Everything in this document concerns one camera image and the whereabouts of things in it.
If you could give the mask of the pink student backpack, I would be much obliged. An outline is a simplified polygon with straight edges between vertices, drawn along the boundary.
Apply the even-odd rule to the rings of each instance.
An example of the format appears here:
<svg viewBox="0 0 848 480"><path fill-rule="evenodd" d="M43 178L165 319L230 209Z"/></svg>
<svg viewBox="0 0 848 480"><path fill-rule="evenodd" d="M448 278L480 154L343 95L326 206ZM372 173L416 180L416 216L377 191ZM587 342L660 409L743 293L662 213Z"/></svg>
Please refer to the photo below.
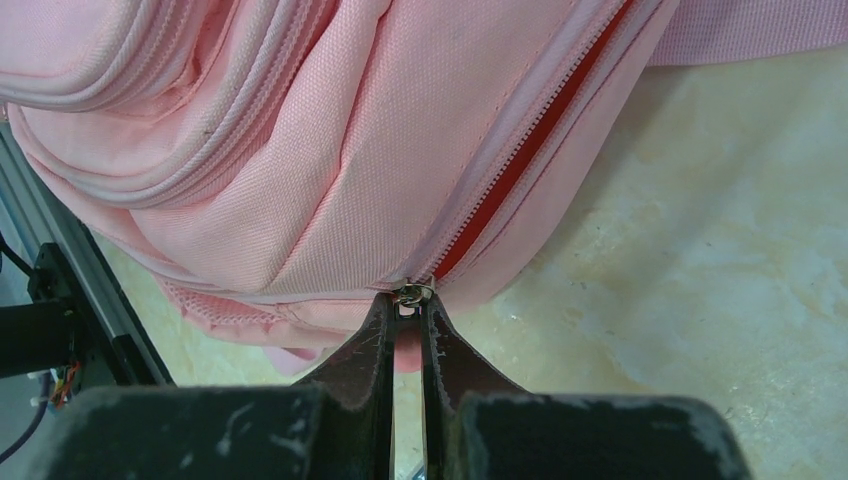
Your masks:
<svg viewBox="0 0 848 480"><path fill-rule="evenodd" d="M644 68L846 41L843 1L5 1L1 101L187 321L294 373L378 291L501 290Z"/></svg>

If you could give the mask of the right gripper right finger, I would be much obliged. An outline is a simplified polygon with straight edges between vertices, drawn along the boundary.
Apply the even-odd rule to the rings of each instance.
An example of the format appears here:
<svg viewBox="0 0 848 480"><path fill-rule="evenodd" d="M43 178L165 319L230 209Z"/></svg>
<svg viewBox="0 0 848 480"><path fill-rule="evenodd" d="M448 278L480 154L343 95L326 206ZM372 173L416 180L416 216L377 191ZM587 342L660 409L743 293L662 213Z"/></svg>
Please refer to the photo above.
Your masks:
<svg viewBox="0 0 848 480"><path fill-rule="evenodd" d="M460 335L440 298L420 304L424 471L443 479L448 464L449 425L468 393L524 393Z"/></svg>

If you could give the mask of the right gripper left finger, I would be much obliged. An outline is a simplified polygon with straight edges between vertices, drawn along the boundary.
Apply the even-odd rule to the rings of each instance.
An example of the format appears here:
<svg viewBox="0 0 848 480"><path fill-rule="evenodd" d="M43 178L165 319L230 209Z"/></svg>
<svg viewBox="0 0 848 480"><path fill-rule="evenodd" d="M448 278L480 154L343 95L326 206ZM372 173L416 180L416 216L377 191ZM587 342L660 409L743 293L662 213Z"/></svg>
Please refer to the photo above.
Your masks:
<svg viewBox="0 0 848 480"><path fill-rule="evenodd" d="M379 293L362 326L296 382L321 391L307 479L391 479L394 468L393 297Z"/></svg>

